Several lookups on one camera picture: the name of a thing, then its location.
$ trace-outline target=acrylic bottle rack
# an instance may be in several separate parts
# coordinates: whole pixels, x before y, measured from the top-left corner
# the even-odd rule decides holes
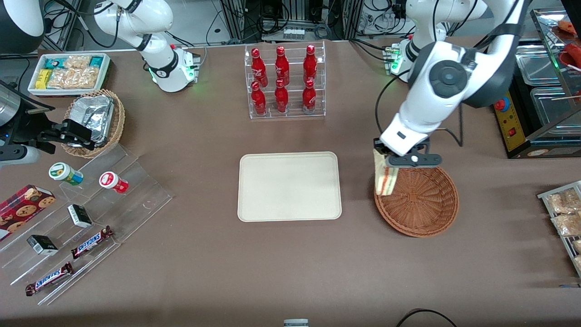
[[[57,201],[27,222],[22,228],[0,242],[2,280],[22,289],[70,261],[75,273],[59,279],[33,295],[31,301],[50,304],[86,275],[114,250],[119,248],[140,226],[166,205],[172,197],[149,176],[137,158],[121,145],[99,154],[81,169],[83,182],[78,186],[62,183],[53,193]],[[104,189],[98,179],[103,172],[112,171],[129,182],[125,194]],[[80,228],[73,224],[67,207],[85,207],[93,224]],[[114,235],[82,257],[73,260],[70,250],[109,225]],[[32,234],[46,235],[59,251],[53,256],[34,252],[26,239]]]
[[[317,92],[315,99],[315,111],[311,115],[303,112],[303,62],[307,52],[307,46],[315,46],[315,57],[317,57],[317,78],[315,79],[314,89]],[[274,44],[255,44],[247,45],[245,51],[245,72],[246,72],[246,90],[248,92],[248,108],[251,119],[267,118],[307,118],[313,116],[325,116],[327,112],[327,101],[325,98],[325,89],[327,87],[325,75],[325,43],[324,42],[289,42],[282,44],[285,47],[285,54],[290,66],[290,84],[286,86],[289,93],[289,109],[287,113],[279,113],[277,103],[274,97],[276,90],[277,75],[274,63],[277,60],[277,50]],[[260,56],[266,65],[266,75],[268,77],[268,86],[262,89],[266,96],[266,115],[259,116],[256,114],[250,97],[252,89],[250,87],[254,76],[252,75],[252,56],[250,51],[253,48],[260,50]]]

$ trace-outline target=red cookie box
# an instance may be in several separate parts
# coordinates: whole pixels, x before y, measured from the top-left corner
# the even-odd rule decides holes
[[[0,241],[55,201],[55,196],[50,191],[27,185],[0,203]]]

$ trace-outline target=brown tabletop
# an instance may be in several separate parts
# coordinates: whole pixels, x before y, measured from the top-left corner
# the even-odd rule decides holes
[[[574,326],[581,321],[575,271],[536,194],[581,179],[578,159],[507,160],[494,113],[465,110],[465,147],[432,137],[460,194],[444,234],[414,239],[392,229],[372,197],[382,64],[348,42],[326,42],[327,116],[250,121],[244,46],[209,49],[200,82],[170,94],[142,70],[137,52],[110,52],[109,88],[127,112],[121,143],[175,198],[49,306],[0,283],[1,326],[395,326],[431,308],[458,326]],[[381,104],[386,126],[407,86]],[[71,99],[45,99],[62,118]],[[444,124],[457,129],[457,116]],[[335,221],[244,223],[236,215],[245,154],[332,151],[343,214]],[[0,170],[0,198],[25,184],[57,187],[56,161]],[[405,326],[447,326],[429,314]]]

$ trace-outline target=wicker basket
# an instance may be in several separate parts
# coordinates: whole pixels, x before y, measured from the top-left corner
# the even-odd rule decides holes
[[[125,124],[125,108],[123,108],[123,104],[119,100],[119,97],[115,95],[115,93],[109,90],[99,90],[94,91],[91,93],[83,94],[81,97],[96,97],[99,95],[107,95],[108,97],[113,98],[115,101],[115,106],[113,108],[113,117],[111,118],[111,127],[109,128],[109,140],[104,147],[95,148],[93,151],[87,150],[85,148],[75,148],[69,147],[66,144],[62,144],[64,150],[76,157],[83,157],[86,159],[95,158],[98,154],[103,152],[105,149],[117,144],[119,139],[121,139],[121,134],[123,133],[123,124]],[[71,109],[73,108],[73,104],[69,106],[69,110],[65,113],[64,118],[68,118],[71,114]]]
[[[390,196],[375,195],[383,218],[413,237],[431,237],[447,230],[458,215],[458,191],[442,168],[400,169]]]

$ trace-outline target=coca-cola bottle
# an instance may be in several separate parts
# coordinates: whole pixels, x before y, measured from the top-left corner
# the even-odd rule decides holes
[[[283,79],[277,80],[277,89],[274,91],[274,97],[277,99],[278,112],[287,113],[289,110],[289,93],[285,88]]]
[[[317,58],[315,57],[315,46],[312,44],[307,46],[307,56],[304,58],[303,69],[305,84],[309,79],[314,81],[317,78]]]
[[[252,75],[260,83],[260,87],[267,87],[268,77],[266,77],[266,66],[260,57],[260,51],[257,48],[252,49]]]
[[[313,79],[308,79],[306,88],[303,91],[303,112],[307,115],[312,115],[315,112],[315,98],[317,97],[317,92],[313,88],[315,84]]]
[[[256,114],[259,116],[266,115],[266,98],[260,89],[260,84],[257,81],[253,81],[250,86],[252,87],[250,97],[252,98],[252,105],[254,106]]]
[[[285,56],[285,47],[277,47],[277,61],[274,63],[277,70],[277,79],[282,79],[285,86],[291,82],[289,60]]]

